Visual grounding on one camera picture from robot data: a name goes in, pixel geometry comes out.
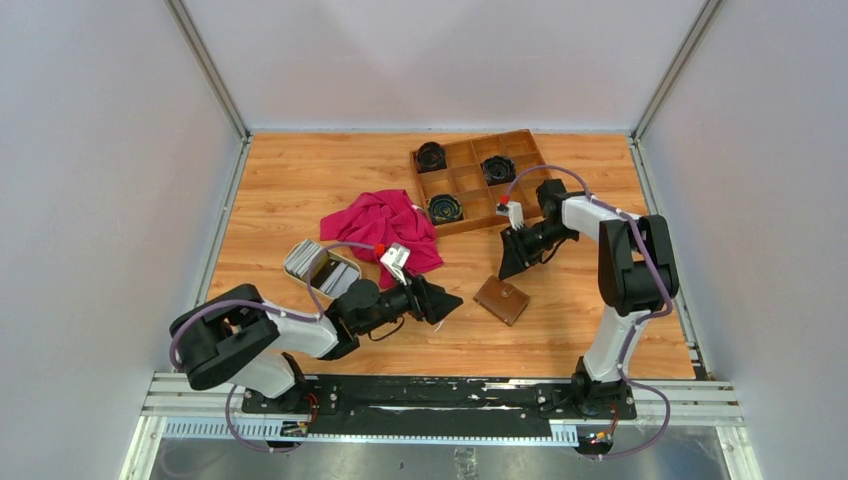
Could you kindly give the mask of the brown leather card holder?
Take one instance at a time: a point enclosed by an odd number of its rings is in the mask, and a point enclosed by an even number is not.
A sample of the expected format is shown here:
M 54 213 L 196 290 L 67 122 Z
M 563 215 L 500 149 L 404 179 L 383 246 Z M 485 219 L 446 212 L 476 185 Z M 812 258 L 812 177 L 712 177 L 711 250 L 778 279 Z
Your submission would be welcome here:
M 530 301 L 530 297 L 526 293 L 494 275 L 483 283 L 473 299 L 509 327 L 516 323 Z

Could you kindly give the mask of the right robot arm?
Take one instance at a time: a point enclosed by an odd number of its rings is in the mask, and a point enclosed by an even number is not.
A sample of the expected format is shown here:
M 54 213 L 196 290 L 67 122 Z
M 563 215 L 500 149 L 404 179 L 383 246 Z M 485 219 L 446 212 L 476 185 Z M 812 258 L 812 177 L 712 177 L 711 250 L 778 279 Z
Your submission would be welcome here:
M 527 225 L 520 203 L 504 194 L 496 212 L 509 219 L 501 232 L 498 277 L 505 280 L 546 263 L 567 240 L 587 237 L 598 246 L 597 282 L 604 303 L 600 325 L 579 358 L 571 388 L 555 409 L 596 417 L 628 394 L 628 370 L 647 323 L 671 313 L 679 276 L 668 223 L 658 214 L 637 216 L 586 192 L 569 192 L 560 180 L 536 190 L 542 221 Z

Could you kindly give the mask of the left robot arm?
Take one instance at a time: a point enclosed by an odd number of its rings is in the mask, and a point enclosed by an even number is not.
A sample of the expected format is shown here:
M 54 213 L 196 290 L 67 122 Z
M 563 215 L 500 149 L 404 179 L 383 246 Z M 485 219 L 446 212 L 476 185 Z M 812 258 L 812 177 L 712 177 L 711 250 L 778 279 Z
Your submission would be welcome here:
M 293 353 L 335 361 L 386 324 L 411 317 L 436 325 L 462 303 L 421 275 L 387 290 L 359 279 L 324 313 L 311 315 L 276 305 L 254 285 L 242 284 L 172 322 L 169 360 L 195 391 L 229 383 L 293 413 L 304 405 L 307 390 Z

